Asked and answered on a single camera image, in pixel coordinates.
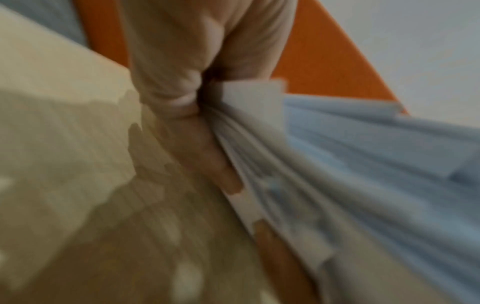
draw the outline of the beige sleeve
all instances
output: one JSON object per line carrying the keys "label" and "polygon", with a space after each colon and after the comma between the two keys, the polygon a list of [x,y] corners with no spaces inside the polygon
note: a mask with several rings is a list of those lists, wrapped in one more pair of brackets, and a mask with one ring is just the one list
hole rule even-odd
{"label": "beige sleeve", "polygon": [[265,78],[285,46],[296,0],[120,0],[133,84],[160,117],[198,113],[213,67],[225,79]]}

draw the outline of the hand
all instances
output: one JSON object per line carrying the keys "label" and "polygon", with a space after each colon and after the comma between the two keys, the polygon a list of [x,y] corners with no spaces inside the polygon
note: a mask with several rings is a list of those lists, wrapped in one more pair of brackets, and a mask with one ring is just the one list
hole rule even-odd
{"label": "hand", "polygon": [[202,115],[155,121],[153,133],[182,166],[204,174],[227,194],[242,190],[242,180]]}
{"label": "hand", "polygon": [[314,282],[296,256],[264,220],[254,225],[263,268],[283,304],[320,304]]}

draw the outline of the beige table surface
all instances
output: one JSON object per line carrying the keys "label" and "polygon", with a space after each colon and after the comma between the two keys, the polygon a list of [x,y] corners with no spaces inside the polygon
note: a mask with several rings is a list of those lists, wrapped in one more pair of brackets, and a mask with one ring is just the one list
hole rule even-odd
{"label": "beige table surface", "polygon": [[141,129],[128,71],[0,7],[0,303],[274,303],[223,196]]}

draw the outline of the stack of paper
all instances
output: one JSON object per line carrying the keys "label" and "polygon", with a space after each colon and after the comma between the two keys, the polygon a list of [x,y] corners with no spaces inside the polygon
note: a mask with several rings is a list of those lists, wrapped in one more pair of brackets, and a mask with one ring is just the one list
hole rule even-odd
{"label": "stack of paper", "polygon": [[393,103],[287,95],[281,82],[223,83],[206,98],[261,216],[319,284],[322,272],[336,281],[331,294],[480,302],[480,130]]}

